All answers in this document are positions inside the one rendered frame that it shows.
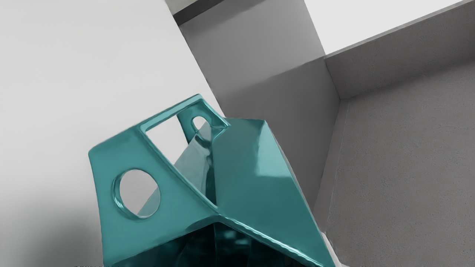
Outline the teal faceted mug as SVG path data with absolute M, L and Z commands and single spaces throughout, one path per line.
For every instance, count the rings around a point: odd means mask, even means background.
M 89 159 L 105 267 L 336 267 L 265 120 L 198 94 Z

